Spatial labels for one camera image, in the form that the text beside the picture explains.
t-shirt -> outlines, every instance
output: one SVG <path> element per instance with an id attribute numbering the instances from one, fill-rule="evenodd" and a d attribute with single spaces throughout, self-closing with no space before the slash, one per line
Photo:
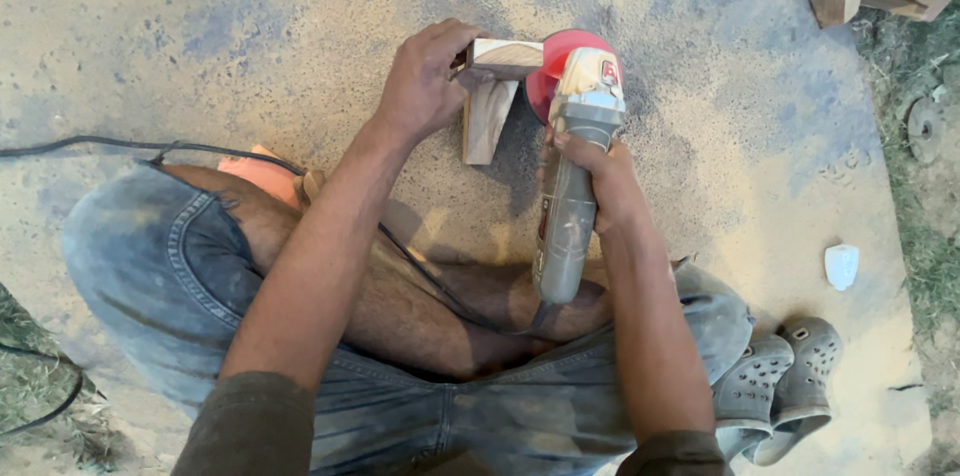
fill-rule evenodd
<path id="1" fill-rule="evenodd" d="M 190 429 L 174 476 L 306 474 L 313 442 L 313 395 L 277 373 L 247 372 L 210 392 Z M 677 431 L 645 440 L 617 476 L 731 476 L 712 433 Z M 473 452 L 420 476 L 493 474 Z"/>

leg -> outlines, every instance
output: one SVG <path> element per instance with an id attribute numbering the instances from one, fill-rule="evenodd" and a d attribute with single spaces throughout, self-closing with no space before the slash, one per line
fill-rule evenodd
<path id="1" fill-rule="evenodd" d="M 742 355 L 752 319 L 728 286 L 682 262 L 677 287 L 711 384 Z M 497 474 L 593 474 L 636 448 L 618 393 L 614 332 L 605 328 L 518 369 L 458 384 L 451 451 L 475 450 Z"/>
<path id="2" fill-rule="evenodd" d="M 63 251 L 91 312 L 159 392 L 196 416 L 262 280 L 223 202 L 138 166 L 80 200 Z M 440 384 L 338 348 L 316 399 L 315 473 L 403 468 L 411 452 L 432 452 L 444 398 Z"/>
<path id="3" fill-rule="evenodd" d="M 242 229 L 260 274 L 270 271 L 300 213 L 259 187 L 217 170 L 188 165 L 165 170 L 216 193 L 230 204 L 229 214 Z M 462 300 L 507 330 L 529 324 L 539 304 L 530 266 L 439 266 L 428 264 Z M 602 274 L 597 261 L 588 269 Z M 596 330 L 609 320 L 602 286 L 584 283 L 571 306 L 551 310 L 535 334 L 567 341 Z M 343 340 L 351 347 L 402 365 L 458 380 L 470 380 L 529 360 L 556 347 L 530 336 L 499 335 L 462 320 L 450 310 L 424 276 L 384 236 L 374 241 L 364 285 Z"/>

black cable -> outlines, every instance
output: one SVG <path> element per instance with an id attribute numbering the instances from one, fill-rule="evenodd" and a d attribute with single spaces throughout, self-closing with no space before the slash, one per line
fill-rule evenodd
<path id="1" fill-rule="evenodd" d="M 51 151 L 57 151 L 69 146 L 81 144 L 81 143 L 92 143 L 98 145 L 108 145 L 112 147 L 120 148 L 129 148 L 129 149 L 138 149 L 138 150 L 157 150 L 160 153 L 156 156 L 157 161 L 162 161 L 163 155 L 169 151 L 177 150 L 186 150 L 186 151 L 208 151 L 212 153 L 219 153 L 221 155 L 232 155 L 236 157 L 247 157 L 250 159 L 259 159 L 261 161 L 267 161 L 275 165 L 279 165 L 282 168 L 290 171 L 296 176 L 304 176 L 306 173 L 301 168 L 294 166 L 291 163 L 287 163 L 282 159 L 270 155 L 262 155 L 259 153 L 254 153 L 251 151 L 241 151 L 238 149 L 224 148 L 220 146 L 211 146 L 207 144 L 198 144 L 193 142 L 183 142 L 180 140 L 175 140 L 173 142 L 137 142 L 133 140 L 122 140 L 119 138 L 107 138 L 99 137 L 96 135 L 78 135 L 75 137 L 62 138 L 60 140 L 55 140 L 46 144 L 40 144 L 36 146 L 30 146 L 25 148 L 12 148 L 12 149 L 0 149 L 0 159 L 7 157 L 24 157 L 28 155 L 42 155 L 44 153 L 49 153 Z M 476 310 L 465 304 L 458 298 L 452 290 L 450 290 L 444 283 L 437 279 L 435 275 L 430 273 L 428 269 L 419 261 L 416 257 L 407 249 L 404 245 L 390 230 L 387 229 L 383 223 L 378 223 L 377 228 L 382 232 L 397 249 L 403 253 L 403 256 L 406 257 L 407 261 L 410 262 L 413 267 L 420 272 L 420 274 L 426 278 L 434 287 L 436 287 L 441 293 L 443 293 L 447 298 L 450 299 L 460 310 L 451 309 L 453 313 L 467 321 L 469 323 L 476 324 L 488 330 L 493 330 L 498 334 L 504 334 L 508 336 L 528 336 L 533 335 L 533 330 L 536 330 L 541 326 L 546 318 L 547 310 L 549 304 L 541 300 L 539 307 L 536 308 L 536 313 L 534 314 L 534 319 L 531 322 L 530 326 L 520 330 L 518 332 L 506 331 L 498 324 L 493 323 L 491 320 L 487 319 L 486 316 L 481 315 Z"/>
<path id="2" fill-rule="evenodd" d="M 20 356 L 32 356 L 34 358 L 39 358 L 41 360 L 66 364 L 76 373 L 76 380 L 74 381 L 73 389 L 70 390 L 70 394 L 67 395 L 66 399 L 64 399 L 62 403 L 60 403 L 53 410 L 50 410 L 49 412 L 47 412 L 45 415 L 33 421 L 27 422 L 23 425 L 14 427 L 13 429 L 0 433 L 0 437 L 8 437 L 16 433 L 21 433 L 28 429 L 33 429 L 35 427 L 41 426 L 48 421 L 54 420 L 54 418 L 58 417 L 63 411 L 65 411 L 70 405 L 73 404 L 73 402 L 77 399 L 77 396 L 80 395 L 80 391 L 84 388 L 84 372 L 73 361 L 58 358 L 57 356 L 51 356 L 49 354 L 43 354 L 42 352 L 31 350 L 29 348 L 19 348 L 16 346 L 9 346 L 3 343 L 0 343 L 0 350 L 3 350 L 4 352 L 9 352 L 10 354 L 17 354 Z"/>

angle grinder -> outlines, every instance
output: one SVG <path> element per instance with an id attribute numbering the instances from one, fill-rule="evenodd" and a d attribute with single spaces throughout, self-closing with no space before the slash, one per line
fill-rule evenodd
<path id="1" fill-rule="evenodd" d="M 555 132 L 576 135 L 607 151 L 623 126 L 622 72 L 610 47 L 581 30 L 543 42 L 543 67 L 524 82 L 527 102 Z M 536 232 L 533 279 L 540 299 L 565 304 L 576 297 L 594 233 L 597 203 L 591 174 L 550 146 Z"/>

orange cloth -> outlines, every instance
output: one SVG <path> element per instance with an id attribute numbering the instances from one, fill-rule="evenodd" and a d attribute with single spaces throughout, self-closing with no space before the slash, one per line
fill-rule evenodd
<path id="1" fill-rule="evenodd" d="M 280 156 L 260 144 L 254 146 L 251 151 L 280 159 Z M 297 192 L 294 191 L 296 175 L 279 164 L 248 157 L 241 159 L 223 158 L 217 165 L 217 170 L 228 175 L 240 176 L 273 197 L 300 209 L 300 201 L 297 200 Z"/>

